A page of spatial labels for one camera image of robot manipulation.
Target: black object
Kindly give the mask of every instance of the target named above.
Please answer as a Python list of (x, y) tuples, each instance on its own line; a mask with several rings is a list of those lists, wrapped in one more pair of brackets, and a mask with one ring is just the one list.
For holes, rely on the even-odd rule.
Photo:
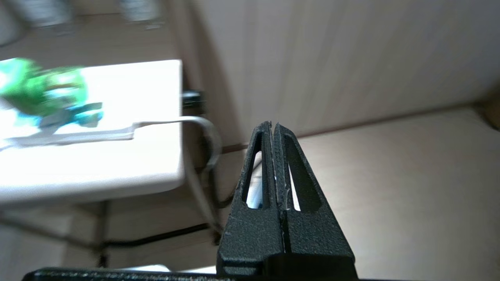
[(104, 248), (107, 248), (107, 247), (113, 247), (113, 248), (138, 247), (138, 246), (146, 245), (149, 243), (158, 242), (161, 240), (174, 238), (177, 236), (186, 235), (186, 234), (190, 234), (190, 233), (202, 231), (202, 230), (207, 230), (207, 229), (209, 229), (208, 223), (202, 223), (202, 224), (197, 224), (197, 225), (193, 225), (193, 226), (182, 228), (182, 229), (177, 229), (177, 230), (166, 232), (166, 233), (161, 233), (161, 234), (156, 234), (153, 236), (140, 238), (137, 240), (107, 240), (103, 243), (103, 247)]
[(202, 109), (205, 106), (203, 95), (199, 91), (187, 90), (182, 92), (183, 109)]
[[(251, 209), (245, 201), (259, 151), (262, 208)], [(291, 181), (300, 211), (294, 208)], [(273, 137), (271, 123), (264, 122), (255, 128), (248, 146), (217, 252), (217, 275), (43, 268), (28, 273), (23, 280), (358, 280), (354, 261), (297, 138), (279, 124)]]

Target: wall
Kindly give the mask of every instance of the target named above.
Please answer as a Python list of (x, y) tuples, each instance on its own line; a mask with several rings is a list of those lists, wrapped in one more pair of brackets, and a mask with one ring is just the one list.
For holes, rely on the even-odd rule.
[(197, 0), (191, 8), (180, 37), (195, 38), (178, 40), (179, 51), (209, 76), (203, 87), (225, 145), (247, 142), (265, 120), (303, 135), (468, 103), (500, 76), (495, 0)]

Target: green toy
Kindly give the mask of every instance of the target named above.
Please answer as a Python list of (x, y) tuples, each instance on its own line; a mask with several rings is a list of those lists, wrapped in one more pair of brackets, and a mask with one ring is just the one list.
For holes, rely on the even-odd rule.
[(0, 61), (0, 98), (25, 115), (47, 117), (68, 110), (72, 117), (63, 124), (96, 122), (102, 118), (102, 104), (86, 104), (88, 93), (81, 67), (43, 70), (34, 61), (12, 58)]

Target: cable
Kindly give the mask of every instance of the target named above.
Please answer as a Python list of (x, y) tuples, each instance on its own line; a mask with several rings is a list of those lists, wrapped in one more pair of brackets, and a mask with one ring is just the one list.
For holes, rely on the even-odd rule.
[(221, 146), (221, 138), (219, 137), (219, 133), (216, 130), (216, 127), (212, 122), (208, 119), (198, 116), (179, 116), (175, 119), (165, 120), (165, 121), (143, 121), (139, 122), (136, 125), (138, 128), (145, 127), (149, 125), (158, 125), (158, 124), (170, 124), (170, 123), (179, 123), (179, 122), (192, 122), (200, 125), (203, 128), (203, 133), (210, 140), (211, 146), (211, 154), (208, 162), (206, 163), (205, 168), (203, 169), (203, 174), (208, 174), (209, 171), (215, 168), (219, 157), (221, 156), (222, 146)]
[[(216, 130), (215, 125), (210, 122), (208, 119), (205, 119), (203, 117), (199, 116), (180, 116), (175, 119), (171, 120), (165, 120), (165, 121), (143, 121), (137, 123), (138, 128), (140, 127), (145, 127), (149, 125), (159, 125), (159, 124), (171, 124), (171, 123), (179, 123), (179, 122), (192, 122), (200, 125), (203, 128), (203, 133), (205, 136), (209, 139), (210, 146), (211, 146), (211, 154), (210, 158), (208, 159), (205, 168), (202, 171), (202, 177), (206, 179), (206, 181), (209, 181), (209, 185), (212, 187), (215, 186), (215, 177), (213, 175), (214, 173), (214, 168), (215, 165), (217, 164), (217, 161), (219, 160), (219, 157), (221, 156), (222, 152), (222, 146), (221, 146), (221, 138), (219, 137), (219, 133)], [(262, 159), (257, 162), (257, 164), (253, 167), (252, 172), (254, 172), (260, 165), (262, 164)], [(234, 185), (234, 189), (232, 192), (222, 201), (219, 200), (219, 197), (217, 196), (217, 190), (215, 188), (210, 189), (210, 195), (212, 200), (214, 201), (214, 204), (217, 208), (223, 209), (229, 206), (233, 202), (233, 198), (235, 197), (235, 190), (238, 187), (238, 184), (236, 183)]]
[(206, 230), (208, 228), (209, 228), (208, 223), (202, 223), (202, 224), (197, 224), (197, 225), (193, 225), (190, 227), (174, 230), (171, 232), (161, 233), (161, 234), (157, 234), (157, 235), (153, 235), (153, 236), (149, 236), (149, 237), (144, 237), (144, 238), (136, 239), (136, 240), (128, 240), (128, 241), (108, 240), (108, 241), (104, 242), (104, 247), (133, 248), (133, 247), (142, 246), (142, 245), (146, 245), (146, 244), (157, 242), (157, 241), (162, 241), (165, 239), (169, 239), (169, 238), (173, 238), (173, 237), (177, 237), (177, 236), (181, 236), (181, 235), (190, 234), (190, 233), (197, 232), (197, 231)]

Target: black cable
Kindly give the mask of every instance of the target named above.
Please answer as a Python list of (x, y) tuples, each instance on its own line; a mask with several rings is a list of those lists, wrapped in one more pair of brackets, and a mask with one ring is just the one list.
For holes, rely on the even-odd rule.
[(149, 237), (144, 237), (144, 238), (137, 239), (137, 240), (128, 240), (128, 241), (108, 240), (108, 241), (105, 241), (103, 245), (105, 248), (106, 247), (132, 248), (132, 247), (137, 247), (137, 246), (149, 244), (152, 242), (157, 242), (157, 241), (161, 241), (161, 240), (165, 240), (165, 239), (169, 239), (169, 238), (173, 238), (173, 237), (177, 237), (177, 236), (181, 236), (181, 235), (190, 234), (190, 233), (197, 232), (197, 231), (206, 230), (208, 228), (209, 228), (209, 225), (207, 223), (202, 223), (202, 224), (197, 224), (194, 226), (170, 231), (167, 233), (162, 233), (162, 234), (157, 234), (157, 235), (153, 235), (153, 236), (149, 236)]

